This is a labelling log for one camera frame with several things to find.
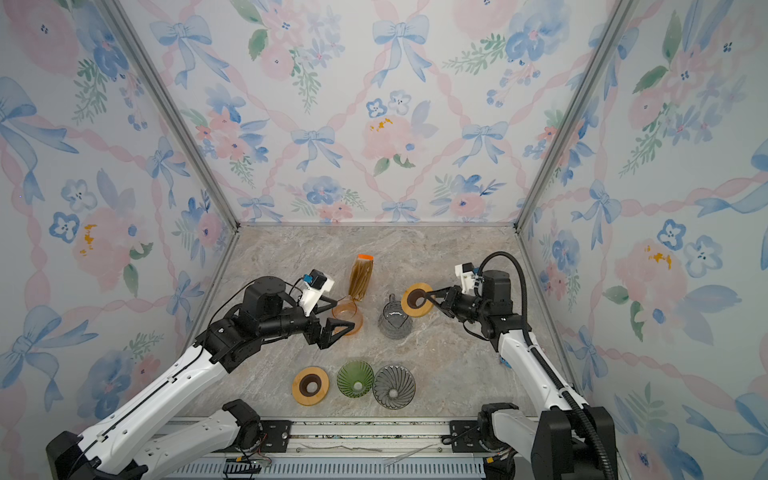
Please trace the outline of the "wooden ring dripper holder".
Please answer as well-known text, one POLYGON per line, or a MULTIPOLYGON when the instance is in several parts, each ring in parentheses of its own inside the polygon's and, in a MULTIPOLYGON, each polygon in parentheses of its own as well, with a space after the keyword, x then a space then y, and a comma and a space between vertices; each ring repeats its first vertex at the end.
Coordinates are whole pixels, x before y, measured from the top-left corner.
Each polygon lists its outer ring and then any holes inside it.
POLYGON ((401 299, 403 312, 411 318, 421 318, 427 315, 433 308, 433 304, 427 298, 427 293, 430 291, 432 291, 432 287, 426 283, 411 285, 401 299))

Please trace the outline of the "grey glass carafe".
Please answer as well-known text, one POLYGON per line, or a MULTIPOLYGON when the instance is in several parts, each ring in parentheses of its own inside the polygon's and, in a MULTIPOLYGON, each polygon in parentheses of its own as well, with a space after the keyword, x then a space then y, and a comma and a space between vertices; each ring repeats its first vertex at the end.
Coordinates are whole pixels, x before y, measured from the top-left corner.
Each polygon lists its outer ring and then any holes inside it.
POLYGON ((401 299, 394 294, 388 296, 378 320, 381 333, 392 340, 401 340, 410 335, 413 319, 407 315, 401 305, 401 299))

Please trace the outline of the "orange coffee filter pack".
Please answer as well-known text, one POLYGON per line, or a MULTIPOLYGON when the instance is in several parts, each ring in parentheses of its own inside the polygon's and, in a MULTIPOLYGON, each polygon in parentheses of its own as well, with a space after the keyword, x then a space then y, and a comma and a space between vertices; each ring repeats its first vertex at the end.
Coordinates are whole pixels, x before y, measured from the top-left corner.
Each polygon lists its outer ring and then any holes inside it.
POLYGON ((359 254, 350 273, 348 295, 356 302, 364 299, 374 266, 372 255, 359 254))

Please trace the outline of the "grey glass dripper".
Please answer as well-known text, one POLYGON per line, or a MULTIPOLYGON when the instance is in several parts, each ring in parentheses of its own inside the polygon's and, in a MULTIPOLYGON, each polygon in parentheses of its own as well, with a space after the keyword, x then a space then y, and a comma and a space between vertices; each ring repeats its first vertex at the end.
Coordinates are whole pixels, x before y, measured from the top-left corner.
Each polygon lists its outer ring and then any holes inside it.
POLYGON ((376 373, 372 391, 381 406, 389 410, 400 410, 415 397, 415 378, 403 366, 387 365, 376 373))

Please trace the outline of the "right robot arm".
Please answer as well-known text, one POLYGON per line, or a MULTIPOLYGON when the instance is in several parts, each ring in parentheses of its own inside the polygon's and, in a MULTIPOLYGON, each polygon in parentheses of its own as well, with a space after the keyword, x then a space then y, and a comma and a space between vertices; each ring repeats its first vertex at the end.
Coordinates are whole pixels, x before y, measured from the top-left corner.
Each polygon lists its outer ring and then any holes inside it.
POLYGON ((460 323, 477 324, 479 337, 517 375, 538 410, 530 419, 518 406, 485 404, 477 418, 480 445, 489 463, 520 457, 537 479, 615 479, 618 476, 615 424, 603 407, 592 407, 560 374, 541 349, 523 307, 512 300, 508 273, 476 275, 470 265, 457 268, 458 284, 435 290, 409 288, 401 305, 412 316, 438 309, 460 323))

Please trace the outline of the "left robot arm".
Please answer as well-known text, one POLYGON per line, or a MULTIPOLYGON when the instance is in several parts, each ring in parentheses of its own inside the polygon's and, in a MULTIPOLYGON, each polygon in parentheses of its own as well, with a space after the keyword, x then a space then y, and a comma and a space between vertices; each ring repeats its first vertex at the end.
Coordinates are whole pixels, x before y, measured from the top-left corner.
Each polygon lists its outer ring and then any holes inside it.
POLYGON ((336 307, 333 280, 318 270, 293 286, 262 276, 243 299, 210 322, 192 345, 124 406, 80 434, 65 431, 46 447, 55 479, 162 479, 214 451, 247 452, 264 439, 260 416, 243 400, 175 433, 158 431, 195 397, 235 371, 265 345, 302 335, 327 349, 354 325, 321 314, 336 307))

